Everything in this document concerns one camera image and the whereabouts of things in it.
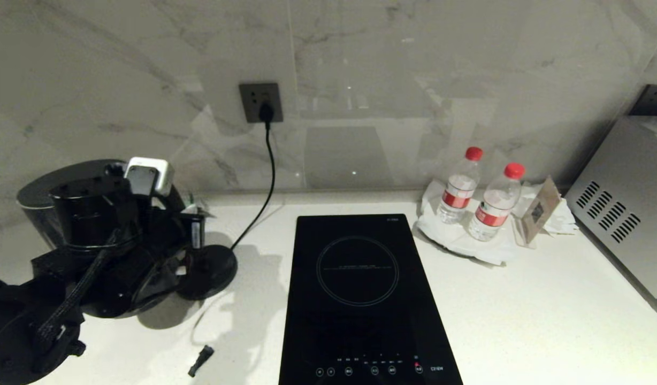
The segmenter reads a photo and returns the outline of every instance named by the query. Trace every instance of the gray wall socket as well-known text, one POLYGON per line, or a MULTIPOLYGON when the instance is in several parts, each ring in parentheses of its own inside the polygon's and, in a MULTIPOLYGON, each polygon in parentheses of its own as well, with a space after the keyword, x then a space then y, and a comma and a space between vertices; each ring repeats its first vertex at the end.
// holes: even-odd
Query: gray wall socket
POLYGON ((657 85, 648 84, 645 87, 629 115, 657 117, 657 85))
POLYGON ((262 103, 270 103, 274 108, 272 122, 283 122, 284 111, 281 109, 281 98, 278 83, 245 83, 238 85, 243 102, 246 120, 250 124, 262 122, 259 119, 259 108, 262 103))

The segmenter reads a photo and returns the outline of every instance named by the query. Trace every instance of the microwave oven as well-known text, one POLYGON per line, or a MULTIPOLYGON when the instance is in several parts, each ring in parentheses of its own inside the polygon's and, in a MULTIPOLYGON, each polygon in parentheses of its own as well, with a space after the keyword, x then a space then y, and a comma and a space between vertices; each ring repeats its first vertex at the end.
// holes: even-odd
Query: microwave oven
POLYGON ((657 311, 657 117, 622 117, 566 194, 571 212, 657 311))

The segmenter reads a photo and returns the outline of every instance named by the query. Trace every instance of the marble wall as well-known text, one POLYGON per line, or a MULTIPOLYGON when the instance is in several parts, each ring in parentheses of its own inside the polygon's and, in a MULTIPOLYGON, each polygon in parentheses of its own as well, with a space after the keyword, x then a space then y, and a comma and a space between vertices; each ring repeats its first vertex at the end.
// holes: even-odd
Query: marble wall
POLYGON ((470 144, 485 181, 521 161, 568 185, 657 82, 657 0, 0 0, 0 225, 18 188, 93 158, 266 189, 236 85, 270 80, 281 190, 419 188, 470 144))

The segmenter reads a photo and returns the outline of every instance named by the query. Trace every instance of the plastic bottle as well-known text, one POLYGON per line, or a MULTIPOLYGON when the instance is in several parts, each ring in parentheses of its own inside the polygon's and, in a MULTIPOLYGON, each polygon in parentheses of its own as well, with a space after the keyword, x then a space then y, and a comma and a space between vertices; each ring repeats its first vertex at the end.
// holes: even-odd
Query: plastic bottle
POLYGON ((464 159, 453 167, 438 205, 438 218, 446 224, 456 224, 464 216, 466 206, 480 180, 478 161, 482 156, 482 149, 469 147, 464 159))
POLYGON ((520 163, 507 164, 503 175, 490 182, 476 214, 469 222, 469 234, 479 241, 490 241, 507 220, 521 196, 520 179, 526 169, 520 163))

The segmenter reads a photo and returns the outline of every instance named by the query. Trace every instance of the black glass cooktop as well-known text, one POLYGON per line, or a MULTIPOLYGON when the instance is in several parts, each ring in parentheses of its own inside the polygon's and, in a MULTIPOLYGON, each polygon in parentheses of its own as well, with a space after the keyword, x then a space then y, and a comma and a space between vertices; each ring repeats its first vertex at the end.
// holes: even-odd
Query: black glass cooktop
POLYGON ((280 385, 462 384, 403 214, 299 217, 280 385))

